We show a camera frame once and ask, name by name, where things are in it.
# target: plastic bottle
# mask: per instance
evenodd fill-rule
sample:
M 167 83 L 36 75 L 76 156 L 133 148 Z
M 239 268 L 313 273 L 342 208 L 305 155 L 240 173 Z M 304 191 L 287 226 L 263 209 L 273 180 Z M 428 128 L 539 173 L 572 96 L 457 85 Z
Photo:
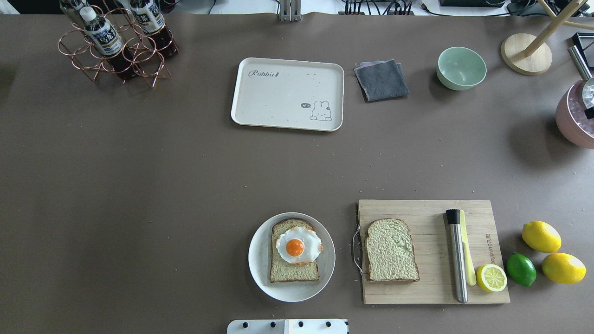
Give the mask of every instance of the plastic bottle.
M 91 38 L 95 48 L 107 56 L 108 63 L 118 77 L 127 80 L 136 76 L 132 68 L 132 53 L 122 43 L 122 37 L 113 28 L 108 19 L 97 16 L 92 7 L 80 9 L 80 15 L 84 20 L 84 32 Z
M 60 0 L 60 9 L 62 12 L 80 29 L 84 27 L 84 21 L 78 11 L 88 5 L 87 0 Z
M 155 47 L 163 57 L 169 58 L 178 53 L 178 48 L 165 25 L 163 14 L 154 0 L 131 0 L 130 9 L 140 27 L 154 39 Z

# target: wooden stand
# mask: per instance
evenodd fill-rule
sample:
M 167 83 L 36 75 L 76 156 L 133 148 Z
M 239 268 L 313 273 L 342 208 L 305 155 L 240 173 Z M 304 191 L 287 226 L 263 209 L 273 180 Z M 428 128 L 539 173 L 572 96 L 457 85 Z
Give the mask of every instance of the wooden stand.
M 539 0 L 543 7 L 547 4 Z M 552 53 L 545 41 L 570 18 L 586 0 L 571 0 L 538 36 L 519 33 L 506 38 L 501 44 L 501 57 L 512 70 L 524 75 L 539 75 L 551 66 Z

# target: egg white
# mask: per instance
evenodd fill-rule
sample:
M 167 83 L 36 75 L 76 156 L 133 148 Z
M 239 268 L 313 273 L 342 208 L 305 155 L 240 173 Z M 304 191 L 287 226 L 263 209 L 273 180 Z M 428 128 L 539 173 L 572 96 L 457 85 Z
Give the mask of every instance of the egg white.
M 299 239 L 304 244 L 303 253 L 299 256 L 291 256 L 287 253 L 287 242 Z M 315 231 L 306 226 L 293 226 L 276 240 L 276 249 L 280 257 L 291 264 L 306 264 L 314 261 L 322 252 L 322 240 L 315 234 Z

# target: black muddler tip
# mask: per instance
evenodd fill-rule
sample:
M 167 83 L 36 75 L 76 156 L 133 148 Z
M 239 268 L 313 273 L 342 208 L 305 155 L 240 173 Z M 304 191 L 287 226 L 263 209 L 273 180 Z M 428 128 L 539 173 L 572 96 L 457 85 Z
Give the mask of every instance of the black muddler tip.
M 445 211 L 445 217 L 447 218 L 448 225 L 460 223 L 460 210 L 449 209 Z
M 594 107 L 590 107 L 590 108 L 586 109 L 585 113 L 586 113 L 587 119 L 594 118 Z

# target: folded towel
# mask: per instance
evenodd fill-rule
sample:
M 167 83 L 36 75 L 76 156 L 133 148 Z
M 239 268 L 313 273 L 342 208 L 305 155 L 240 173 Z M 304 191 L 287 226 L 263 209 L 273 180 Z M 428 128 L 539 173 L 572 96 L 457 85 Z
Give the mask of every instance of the folded towel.
M 355 68 L 355 75 L 368 102 L 391 99 L 409 93 L 402 74 L 402 64 L 393 59 L 362 62 L 361 66 Z

